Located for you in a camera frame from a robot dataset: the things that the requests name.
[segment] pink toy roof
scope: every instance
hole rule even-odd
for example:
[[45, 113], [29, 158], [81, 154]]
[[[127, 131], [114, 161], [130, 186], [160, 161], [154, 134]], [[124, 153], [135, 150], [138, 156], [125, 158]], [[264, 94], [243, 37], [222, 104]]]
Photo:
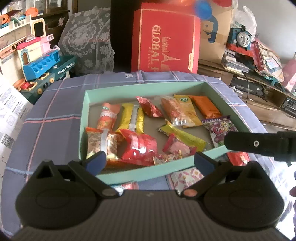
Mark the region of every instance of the pink toy roof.
[[40, 37], [36, 37], [35, 39], [33, 39], [33, 40], [31, 40], [31, 41], [29, 41], [29, 42], [23, 42], [23, 43], [21, 43], [21, 44], [19, 44], [18, 46], [17, 46], [17, 50], [21, 50], [21, 49], [24, 49], [24, 48], [26, 48], [26, 47], [28, 47], [29, 45], [31, 45], [31, 44], [33, 44], [33, 43], [36, 43], [36, 42], [39, 42], [41, 40], [41, 38]]

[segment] red box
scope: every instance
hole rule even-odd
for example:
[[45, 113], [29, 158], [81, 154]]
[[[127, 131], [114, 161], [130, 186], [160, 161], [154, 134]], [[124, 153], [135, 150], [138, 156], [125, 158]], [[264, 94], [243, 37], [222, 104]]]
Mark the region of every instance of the red box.
[[131, 70], [197, 73], [200, 19], [191, 8], [142, 3], [135, 11]]

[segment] gold patterned wrapper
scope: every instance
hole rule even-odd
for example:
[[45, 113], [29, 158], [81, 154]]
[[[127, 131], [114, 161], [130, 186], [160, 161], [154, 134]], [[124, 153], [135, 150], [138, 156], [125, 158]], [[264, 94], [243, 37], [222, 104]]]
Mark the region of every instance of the gold patterned wrapper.
[[120, 129], [126, 129], [144, 134], [144, 112], [140, 105], [124, 103], [122, 106], [124, 110], [116, 132], [119, 133]]
[[182, 159], [181, 150], [178, 150], [174, 154], [160, 154], [153, 157], [154, 165], [164, 164], [170, 161]]
[[99, 151], [104, 151], [107, 156], [106, 169], [125, 166], [117, 156], [117, 145], [122, 140], [120, 134], [109, 132], [108, 129], [98, 130], [91, 127], [86, 128], [86, 133], [88, 139], [86, 158], [91, 157]]
[[174, 134], [179, 140], [183, 141], [187, 146], [194, 147], [196, 146], [197, 151], [203, 151], [207, 142], [203, 139], [195, 137], [185, 131], [179, 130], [174, 127], [167, 119], [165, 120], [166, 124], [161, 126], [158, 131], [169, 136], [170, 134]]
[[202, 122], [197, 117], [194, 106], [191, 102], [189, 95], [174, 95], [174, 98], [179, 103], [182, 110], [185, 112], [186, 115], [194, 122], [196, 126], [201, 126]]

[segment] purple plaid tablecloth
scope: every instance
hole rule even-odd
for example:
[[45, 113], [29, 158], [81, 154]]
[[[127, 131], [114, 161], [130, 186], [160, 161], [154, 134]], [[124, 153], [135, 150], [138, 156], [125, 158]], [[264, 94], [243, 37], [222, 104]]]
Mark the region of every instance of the purple plaid tablecloth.
[[[1, 196], [1, 229], [7, 235], [17, 232], [21, 223], [15, 211], [15, 199], [30, 175], [44, 159], [55, 164], [66, 164], [78, 158], [79, 127], [82, 103], [86, 90], [117, 85], [172, 81], [206, 81], [231, 106], [251, 132], [266, 130], [245, 103], [222, 81], [198, 74], [182, 72], [143, 72], [89, 74], [53, 83], [28, 114], [23, 128], [13, 146], [4, 172]], [[292, 167], [275, 162], [273, 158], [250, 154], [258, 161], [285, 200], [295, 185]], [[140, 189], [169, 189], [165, 177], [139, 183]]]

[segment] candy wrapper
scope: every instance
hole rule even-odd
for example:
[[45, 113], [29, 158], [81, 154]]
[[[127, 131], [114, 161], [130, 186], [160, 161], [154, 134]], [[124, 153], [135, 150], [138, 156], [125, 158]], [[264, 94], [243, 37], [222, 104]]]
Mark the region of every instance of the candy wrapper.
[[144, 112], [140, 105], [125, 103], [122, 106], [124, 110], [116, 132], [119, 132], [120, 129], [126, 129], [144, 134]]
[[179, 103], [181, 109], [185, 112], [187, 116], [194, 122], [196, 126], [201, 126], [202, 122], [197, 117], [194, 106], [191, 102], [189, 95], [174, 95], [177, 102]]
[[230, 116], [222, 116], [202, 121], [205, 128], [210, 131], [214, 147], [224, 145], [224, 137], [229, 131], [238, 131], [229, 118]]
[[161, 126], [158, 131], [163, 132], [167, 136], [170, 134], [174, 134], [176, 138], [182, 141], [184, 144], [190, 147], [196, 147], [196, 151], [203, 151], [207, 142], [203, 139], [195, 137], [185, 131], [179, 130], [174, 127], [168, 120], [166, 120], [166, 124]]
[[143, 111], [150, 117], [163, 117], [162, 112], [159, 108], [157, 108], [154, 104], [151, 103], [149, 99], [136, 96], [140, 106], [142, 107]]
[[195, 126], [194, 122], [184, 113], [178, 101], [171, 96], [161, 97], [161, 106], [174, 126]]
[[164, 164], [179, 159], [182, 159], [181, 150], [175, 151], [174, 154], [160, 154], [153, 157], [154, 165]]
[[111, 187], [114, 188], [120, 196], [123, 194], [124, 190], [139, 190], [139, 185], [137, 182], [112, 185]]
[[116, 121], [117, 114], [119, 113], [119, 104], [104, 103], [102, 112], [98, 121], [97, 129], [109, 129], [112, 130]]
[[122, 162], [140, 165], [154, 165], [153, 157], [157, 155], [155, 138], [146, 134], [137, 134], [130, 130], [120, 129], [120, 133], [128, 142], [127, 148], [121, 157]]
[[187, 157], [194, 155], [196, 153], [196, 146], [187, 146], [182, 141], [180, 141], [178, 138], [175, 137], [174, 134], [170, 134], [168, 141], [163, 147], [163, 152], [174, 154], [178, 151], [181, 151], [182, 157]]
[[117, 145], [122, 140], [120, 134], [109, 132], [108, 129], [98, 130], [96, 128], [87, 127], [87, 156], [91, 157], [99, 151], [104, 151], [107, 156], [107, 164], [105, 168], [123, 167], [124, 163], [120, 162], [117, 156]]
[[204, 176], [195, 167], [170, 174], [173, 185], [180, 195], [181, 192], [201, 180]]
[[227, 156], [234, 166], [245, 166], [250, 161], [249, 155], [246, 152], [227, 152]]
[[190, 95], [190, 98], [206, 119], [219, 118], [222, 116], [208, 97]]

